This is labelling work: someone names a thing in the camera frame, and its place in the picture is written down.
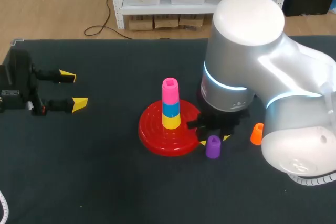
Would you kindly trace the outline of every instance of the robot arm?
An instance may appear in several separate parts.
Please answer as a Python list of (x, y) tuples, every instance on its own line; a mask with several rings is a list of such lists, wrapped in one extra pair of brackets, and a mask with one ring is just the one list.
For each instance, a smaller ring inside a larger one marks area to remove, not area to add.
[(266, 108), (266, 161), (294, 179), (321, 176), (336, 170), (336, 62), (291, 40), (283, 28), (283, 13), (272, 0), (222, 0), (202, 97), (230, 113), (246, 109), (256, 94)]

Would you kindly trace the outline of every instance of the cardboard box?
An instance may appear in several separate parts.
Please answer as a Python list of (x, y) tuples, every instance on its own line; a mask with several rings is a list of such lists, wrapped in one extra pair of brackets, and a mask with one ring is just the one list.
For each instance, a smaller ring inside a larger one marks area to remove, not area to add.
[(181, 14), (179, 25), (202, 27), (204, 14)]
[(178, 15), (155, 15), (155, 28), (178, 27)]
[(131, 31), (153, 30), (152, 15), (132, 15), (128, 21), (128, 29)]

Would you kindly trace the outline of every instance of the white shelf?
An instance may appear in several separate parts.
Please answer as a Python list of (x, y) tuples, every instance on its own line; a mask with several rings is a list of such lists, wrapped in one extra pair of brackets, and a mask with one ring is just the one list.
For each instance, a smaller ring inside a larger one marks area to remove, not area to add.
[(128, 5), (123, 0), (121, 13), (124, 15), (144, 14), (193, 14), (214, 13), (221, 0), (205, 0), (203, 5), (172, 5), (170, 0), (161, 0), (158, 5)]

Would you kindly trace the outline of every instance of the dark table mat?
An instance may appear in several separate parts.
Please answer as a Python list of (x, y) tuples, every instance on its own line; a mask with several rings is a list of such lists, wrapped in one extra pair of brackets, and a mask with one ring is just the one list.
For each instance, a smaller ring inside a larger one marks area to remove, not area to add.
[[(295, 37), (336, 58), (336, 37)], [(206, 40), (31, 40), (17, 42), (42, 69), (77, 74), (75, 84), (40, 82), (43, 98), (88, 97), (74, 114), (0, 114), (0, 190), (9, 224), (334, 223), (336, 183), (305, 187), (272, 168), (249, 143), (250, 118), (222, 144), (162, 157), (139, 141), (141, 112), (175, 77), (196, 104)]]

